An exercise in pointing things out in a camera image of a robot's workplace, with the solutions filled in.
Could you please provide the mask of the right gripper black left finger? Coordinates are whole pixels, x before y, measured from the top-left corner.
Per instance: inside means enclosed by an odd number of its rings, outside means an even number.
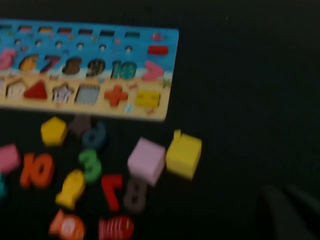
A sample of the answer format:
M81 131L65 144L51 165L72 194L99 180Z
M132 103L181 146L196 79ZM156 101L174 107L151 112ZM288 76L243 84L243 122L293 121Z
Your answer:
M258 195L258 238L260 240L302 240L304 224L289 199L271 185Z

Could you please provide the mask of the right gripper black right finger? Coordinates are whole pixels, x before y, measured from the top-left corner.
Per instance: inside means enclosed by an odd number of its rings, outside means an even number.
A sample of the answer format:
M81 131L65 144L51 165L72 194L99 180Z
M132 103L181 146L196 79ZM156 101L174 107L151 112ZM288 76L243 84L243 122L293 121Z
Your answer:
M308 232L320 239L320 200L294 185L288 185L284 192L304 221Z

